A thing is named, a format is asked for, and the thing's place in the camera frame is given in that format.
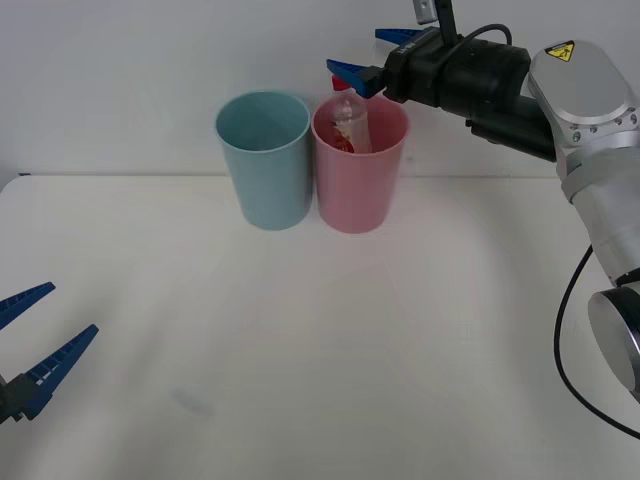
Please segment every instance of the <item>bottle cap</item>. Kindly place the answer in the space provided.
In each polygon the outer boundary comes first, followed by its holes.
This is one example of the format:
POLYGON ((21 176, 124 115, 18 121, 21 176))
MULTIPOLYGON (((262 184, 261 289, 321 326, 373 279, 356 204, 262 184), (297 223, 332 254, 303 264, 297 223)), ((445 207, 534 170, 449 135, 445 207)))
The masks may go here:
POLYGON ((351 85, 349 85, 344 80, 336 77, 335 75, 331 76, 331 83, 333 84, 334 92, 344 92, 345 90, 349 90, 350 88, 352 88, 351 85))

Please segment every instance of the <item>plastic bottle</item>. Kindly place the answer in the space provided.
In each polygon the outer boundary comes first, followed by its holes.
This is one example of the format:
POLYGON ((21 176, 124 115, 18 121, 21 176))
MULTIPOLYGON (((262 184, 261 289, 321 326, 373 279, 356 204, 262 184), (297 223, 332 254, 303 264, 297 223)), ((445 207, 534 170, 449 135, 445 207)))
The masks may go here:
POLYGON ((335 75, 332 77, 336 102, 332 112, 333 146, 349 153, 371 153, 367 104, 335 75))

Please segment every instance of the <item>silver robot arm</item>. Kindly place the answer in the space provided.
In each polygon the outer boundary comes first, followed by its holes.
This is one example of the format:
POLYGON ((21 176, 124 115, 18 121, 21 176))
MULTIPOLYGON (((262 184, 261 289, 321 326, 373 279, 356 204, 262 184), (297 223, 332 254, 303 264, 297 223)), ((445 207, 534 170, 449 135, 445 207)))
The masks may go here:
POLYGON ((562 190, 584 222, 612 289, 589 302, 609 367, 640 401, 640 106, 596 45, 538 53, 529 89, 551 124, 562 190))

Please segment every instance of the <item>light blue cup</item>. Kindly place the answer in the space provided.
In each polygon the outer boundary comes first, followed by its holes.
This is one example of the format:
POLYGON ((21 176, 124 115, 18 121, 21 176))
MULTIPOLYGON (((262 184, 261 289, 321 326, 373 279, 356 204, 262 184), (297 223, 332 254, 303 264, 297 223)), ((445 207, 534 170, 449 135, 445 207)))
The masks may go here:
POLYGON ((252 92, 218 113, 224 149, 242 212, 249 223, 282 230, 300 222, 312 195, 309 109, 279 92, 252 92))

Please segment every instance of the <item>warning label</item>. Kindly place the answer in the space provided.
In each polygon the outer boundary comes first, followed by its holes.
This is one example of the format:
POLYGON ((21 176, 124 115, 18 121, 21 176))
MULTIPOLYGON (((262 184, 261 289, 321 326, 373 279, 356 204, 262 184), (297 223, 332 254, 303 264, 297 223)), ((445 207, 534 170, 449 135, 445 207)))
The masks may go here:
POLYGON ((573 49, 576 48, 576 44, 572 41, 555 45, 554 47, 547 48, 547 52, 552 57, 556 57, 563 62, 570 62, 573 55, 573 49))

